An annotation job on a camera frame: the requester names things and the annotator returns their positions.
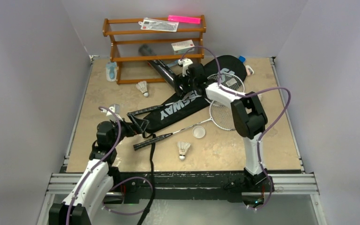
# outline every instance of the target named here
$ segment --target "metal frame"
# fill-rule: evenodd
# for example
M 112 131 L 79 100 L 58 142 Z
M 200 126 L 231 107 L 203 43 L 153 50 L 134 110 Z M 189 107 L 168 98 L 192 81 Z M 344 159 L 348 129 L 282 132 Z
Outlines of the metal frame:
M 88 87 L 90 75 L 91 75 L 91 72 L 93 69 L 93 61 L 94 61 L 94 58 L 96 58 L 96 57 L 99 57 L 99 56 L 90 56 L 91 67 L 90 67 L 90 71 L 89 71 L 89 76 L 88 76 L 88 80 L 86 82 L 86 85 L 85 85 L 85 88 L 83 91 L 83 95 L 82 95 L 82 99 L 81 99 L 81 103 L 80 103 L 78 112 L 77 112 L 77 115 L 75 118 L 74 126 L 73 126 L 73 129 L 71 132 L 71 137 L 70 137 L 68 147 L 67 147 L 66 156 L 65 156 L 65 159 L 63 162 L 63 166 L 67 166 L 68 161 L 69 161 L 69 155 L 71 153 L 71 147 L 72 147 L 72 142 L 74 139 L 75 130 L 76 130 L 76 127 L 77 127 L 77 124 L 79 121 L 79 116 L 80 116 L 83 101 L 85 98 L 86 89 Z M 275 69 L 275 62 L 274 62 L 273 58 L 270 58 L 270 63 L 271 63 L 271 67 L 274 72 L 274 76 L 277 81 L 277 84 L 278 84 L 278 86 L 280 86 L 277 71 Z M 281 91 L 279 93 L 280 93 L 283 104 L 285 104 L 285 98 L 283 96 L 283 93 Z M 272 176 L 272 178 L 273 178 L 274 188 L 275 188 L 275 192 L 273 194 L 274 195 L 310 195 L 311 202 L 314 207 L 314 212 L 315 212 L 318 224 L 319 225 L 327 225 L 325 215 L 324 215 L 324 212 L 322 209 L 320 197 L 319 197 L 319 190 L 318 190 L 318 186 L 317 186 L 317 183 L 315 180 L 315 176 L 314 176 L 314 174 L 306 174 L 304 171 L 303 162 L 301 160 L 299 148 L 296 143 L 296 139 L 294 137 L 294 131 L 292 128 L 292 123 L 291 123 L 288 111 L 286 111 L 286 117 L 287 117 L 289 127 L 290 127 L 290 130 L 292 133 L 296 151 L 297 151 L 297 154 L 298 154 L 298 157 L 300 160 L 302 174 L 270 174 L 270 176 Z M 43 206 L 42 206 L 42 209 L 41 209 L 41 212 L 39 215 L 37 225 L 46 225 L 47 224 L 49 209 L 50 209 L 51 204 L 53 203 L 55 195 L 69 194 L 69 192 L 74 188 L 75 183 L 79 180 L 80 177 L 81 177 L 81 173 L 54 173 L 54 174 L 52 174 L 47 191 L 46 191 L 45 199 L 43 202 Z M 119 193 L 112 192 L 112 193 L 107 193 L 107 195 L 119 195 Z M 243 192 L 242 195 L 256 195 L 256 193 Z

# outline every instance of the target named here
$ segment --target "wooden shelf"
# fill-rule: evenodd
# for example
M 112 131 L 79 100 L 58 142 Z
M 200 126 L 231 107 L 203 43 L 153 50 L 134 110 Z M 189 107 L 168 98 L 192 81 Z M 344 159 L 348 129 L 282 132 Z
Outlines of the wooden shelf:
M 199 37 L 194 38 L 172 38 L 172 39 L 148 39 L 148 40 L 126 40 L 126 41 L 116 41 L 114 35 L 128 35 L 128 34 L 153 34 L 153 33 L 172 33 L 172 32 L 165 32 L 165 31 L 156 31 L 156 30 L 111 30 L 110 24 L 123 24 L 123 23 L 138 23 L 142 22 L 143 18 L 136 18 L 136 19 L 117 19 L 117 20 L 109 20 L 104 19 L 103 23 L 103 36 L 110 37 L 111 40 L 111 53 L 110 53 L 110 60 L 111 62 L 117 62 L 118 64 L 118 71 L 117 71 L 117 83 L 138 83 L 142 80 L 121 80 L 120 79 L 120 72 L 123 62 L 130 62 L 130 61 L 146 61 L 146 60 L 175 60 L 180 59 L 182 55 L 154 55 L 154 56 L 134 56 L 134 57 L 121 57 L 120 52 L 118 51 L 118 45 L 129 45 L 129 44 L 156 44 L 156 43 L 175 43 L 179 41 L 186 41 L 186 40 L 193 40 L 199 42 L 199 45 L 203 46 L 203 33 L 206 32 L 206 22 L 205 16 L 195 16 L 196 18 L 201 19 L 201 24 L 195 28 L 178 28 L 177 32 L 199 32 Z M 167 17 L 157 17 L 153 18 L 157 20 L 165 20 L 167 21 Z M 191 59 L 201 59 L 204 58 L 204 49 L 200 50 L 200 53 L 195 54 L 187 54 L 185 57 Z M 153 82 L 165 82 L 164 79 L 144 79 L 149 83 Z

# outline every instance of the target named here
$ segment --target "white wall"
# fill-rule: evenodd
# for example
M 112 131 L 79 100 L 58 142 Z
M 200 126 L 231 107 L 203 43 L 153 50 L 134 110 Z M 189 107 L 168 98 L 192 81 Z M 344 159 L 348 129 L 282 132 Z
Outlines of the white wall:
M 62 0 L 62 2 L 89 54 L 109 55 L 110 40 L 102 34 L 104 18 L 204 14 L 207 31 L 203 43 L 215 54 L 271 57 L 279 53 L 307 0 Z
M 329 224 L 360 224 L 360 1 L 310 0 L 276 63 Z
M 37 222 L 89 66 L 60 0 L 0 0 L 0 224 Z

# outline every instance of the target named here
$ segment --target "small carton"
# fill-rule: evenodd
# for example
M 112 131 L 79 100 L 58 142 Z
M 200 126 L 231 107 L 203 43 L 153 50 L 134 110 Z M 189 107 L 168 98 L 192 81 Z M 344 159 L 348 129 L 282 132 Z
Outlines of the small carton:
M 175 55 L 184 54 L 191 47 L 195 47 L 192 40 L 172 43 L 173 53 Z

